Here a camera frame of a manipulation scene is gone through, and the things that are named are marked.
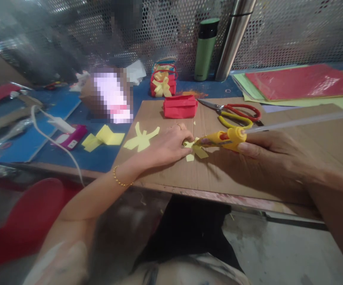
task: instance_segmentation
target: scissor blade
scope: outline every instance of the scissor blade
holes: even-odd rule
[[[222,109],[223,106],[219,106],[218,104],[214,104],[211,102],[208,102],[206,100],[202,100],[202,99],[197,99],[199,102],[201,102],[203,105],[211,108],[211,109],[215,109],[215,110],[220,110]]]

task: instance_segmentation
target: hand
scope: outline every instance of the hand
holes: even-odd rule
[[[279,131],[249,134],[246,142],[238,145],[238,150],[271,167],[273,172],[301,182],[324,168],[300,144]]]
[[[191,148],[183,148],[184,140],[194,141],[194,136],[184,123],[175,124],[151,140],[151,145],[139,154],[148,160],[149,167],[173,163],[192,153]]]

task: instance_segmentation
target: metal mesh wall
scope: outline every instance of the metal mesh wall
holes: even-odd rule
[[[167,56],[192,74],[199,22],[219,17],[218,62],[232,0],[0,0],[0,55],[30,81]],[[343,0],[259,0],[233,69],[343,61]]]

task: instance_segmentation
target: yellow scissors handle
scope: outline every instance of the yellow scissors handle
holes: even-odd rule
[[[221,114],[226,116],[226,117],[233,118],[233,119],[236,119],[236,120],[244,122],[246,124],[246,126],[244,126],[243,129],[250,129],[252,127],[252,125],[253,125],[253,122],[250,119],[248,119],[248,118],[244,118],[242,116],[239,116],[239,115],[236,115],[236,114],[232,114],[232,113],[228,113],[228,112],[225,112],[225,111],[222,111]],[[223,116],[219,116],[218,119],[227,128],[238,127],[238,126],[235,126],[235,125],[231,125],[229,122],[227,122],[223,118]]]

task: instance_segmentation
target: red scissors handle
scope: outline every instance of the red scissors handle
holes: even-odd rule
[[[254,111],[256,115],[254,117],[248,116],[248,115],[244,114],[243,112],[241,112],[239,110],[236,110],[234,107],[250,109],[251,111]],[[224,108],[228,109],[228,110],[231,110],[232,112],[234,112],[235,114],[237,114],[239,116],[242,116],[244,118],[250,119],[252,122],[257,122],[257,121],[259,121],[261,119],[261,112],[257,108],[255,108],[255,107],[253,107],[251,105],[247,105],[247,104],[227,104],[227,105],[224,105]]]

